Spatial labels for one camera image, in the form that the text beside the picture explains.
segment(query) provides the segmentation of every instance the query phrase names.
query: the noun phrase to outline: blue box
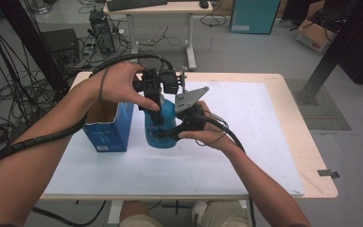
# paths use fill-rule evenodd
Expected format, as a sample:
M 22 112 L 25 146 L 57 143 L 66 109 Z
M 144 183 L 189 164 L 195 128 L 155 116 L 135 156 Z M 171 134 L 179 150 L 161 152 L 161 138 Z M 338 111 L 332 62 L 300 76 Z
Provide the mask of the blue box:
M 234 0 L 232 33 L 270 34 L 280 0 Z
M 98 101 L 93 105 L 83 130 L 96 151 L 127 151 L 133 108 L 134 104 L 130 102 Z

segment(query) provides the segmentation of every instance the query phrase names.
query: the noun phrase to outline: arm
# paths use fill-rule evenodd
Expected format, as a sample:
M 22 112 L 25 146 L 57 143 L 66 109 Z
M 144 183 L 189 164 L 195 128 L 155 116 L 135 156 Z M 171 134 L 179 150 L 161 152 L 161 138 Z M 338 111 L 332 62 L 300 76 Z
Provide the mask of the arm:
M 128 62 L 111 67 L 102 86 L 102 98 L 112 102 L 130 101 L 158 111 L 151 100 L 139 96 L 132 80 L 142 66 Z M 86 79 L 46 116 L 16 141 L 24 141 L 75 125 L 98 100 L 103 72 Z M 26 218 L 47 187 L 64 153 L 70 136 L 50 143 L 27 148 L 0 161 L 0 224 L 23 226 Z
M 203 110 L 209 109 L 200 103 Z M 228 136 L 218 139 L 222 133 L 219 129 L 207 124 L 204 131 L 185 131 L 180 138 L 198 139 L 212 148 L 221 150 L 231 161 L 237 175 L 250 193 L 259 211 L 271 226 L 289 226 L 304 224 L 310 226 L 305 214 L 294 199 L 269 175 L 257 166 Z

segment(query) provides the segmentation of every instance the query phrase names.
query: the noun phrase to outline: forearm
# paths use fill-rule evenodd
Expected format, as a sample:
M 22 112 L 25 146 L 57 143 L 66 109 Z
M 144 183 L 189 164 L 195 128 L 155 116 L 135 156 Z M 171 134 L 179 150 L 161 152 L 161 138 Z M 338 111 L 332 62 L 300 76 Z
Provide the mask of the forearm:
M 97 100 L 97 94 L 96 88 L 81 83 L 15 143 L 72 127 Z M 69 140 L 70 136 L 27 148 L 0 161 L 0 221 L 23 225 L 49 183 Z
M 294 199 L 243 150 L 231 146 L 224 153 L 230 159 L 259 211 L 271 226 L 288 226 L 294 223 L 310 226 Z

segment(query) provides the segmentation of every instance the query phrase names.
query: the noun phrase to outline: blue bottle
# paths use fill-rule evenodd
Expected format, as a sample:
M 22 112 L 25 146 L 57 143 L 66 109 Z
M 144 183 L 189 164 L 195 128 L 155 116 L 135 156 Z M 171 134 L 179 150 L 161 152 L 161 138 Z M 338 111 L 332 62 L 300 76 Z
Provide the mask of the blue bottle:
M 173 148 L 176 146 L 176 141 L 170 137 L 156 138 L 153 133 L 158 131 L 169 131 L 176 127 L 175 104 L 161 96 L 162 116 L 164 123 L 161 126 L 155 126 L 147 111 L 146 115 L 146 139 L 150 146 L 154 148 Z

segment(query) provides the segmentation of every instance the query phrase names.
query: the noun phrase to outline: white desk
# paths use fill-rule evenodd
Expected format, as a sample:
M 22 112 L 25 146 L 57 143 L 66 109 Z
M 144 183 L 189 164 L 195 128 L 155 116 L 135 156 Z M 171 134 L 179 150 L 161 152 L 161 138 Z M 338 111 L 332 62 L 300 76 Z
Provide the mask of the white desk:
M 88 73 L 79 74 L 75 83 L 88 77 Z M 187 87 L 189 81 L 207 81 L 210 87 L 215 81 L 250 82 L 262 83 L 268 90 L 268 96 L 273 105 L 277 120 L 280 123 L 285 142 L 291 152 L 292 161 L 295 163 L 297 172 L 303 187 L 303 195 L 300 198 L 333 198 L 337 195 L 337 189 L 330 177 L 321 177 L 318 170 L 326 169 L 320 157 L 320 153 L 309 133 L 303 118 L 290 94 L 283 77 L 274 74 L 222 74 L 222 73 L 187 73 Z M 135 112 L 133 120 L 140 112 Z M 131 131 L 136 127 L 143 128 L 143 122 L 134 122 Z M 238 135 L 242 142 L 245 135 Z M 72 138 L 68 150 L 66 150 L 57 172 L 42 196 L 42 199 L 72 199 L 72 200 L 156 200 L 156 199 L 204 199 L 204 200 L 244 200 L 248 197 L 242 185 L 234 181 L 208 182 L 215 178 L 214 172 L 203 169 L 192 171 L 194 167 L 202 164 L 215 164 L 223 162 L 222 168 L 232 176 L 231 166 L 227 160 L 219 159 L 220 152 L 211 150 L 214 155 L 208 156 L 203 153 L 194 154 L 191 150 L 181 152 L 178 145 L 174 149 L 148 150 L 147 144 L 138 144 L 138 141 L 130 141 L 129 148 L 139 149 L 140 153 L 96 153 L 94 147 L 89 143 L 83 131 L 78 132 Z M 119 168 L 116 163 L 127 164 Z M 110 174 L 102 174 L 100 167 L 106 167 Z M 159 172 L 154 176 L 150 172 Z M 157 181 L 161 178 L 161 188 L 153 190 L 155 185 L 145 185 L 149 181 Z M 211 184 L 210 191 L 203 187 L 200 182 L 205 179 Z M 298 196 L 294 189 L 287 189 L 293 196 Z
M 108 11 L 105 4 L 104 12 L 110 15 L 126 14 L 129 24 L 131 53 L 138 52 L 138 43 L 135 40 L 134 29 L 138 26 L 188 26 L 188 40 L 186 41 L 186 51 L 188 67 L 190 70 L 197 68 L 193 49 L 193 15 L 209 14 L 209 8 L 202 9 L 199 2 L 168 2 L 167 5 L 148 7 L 141 9 L 128 9 L 120 11 Z

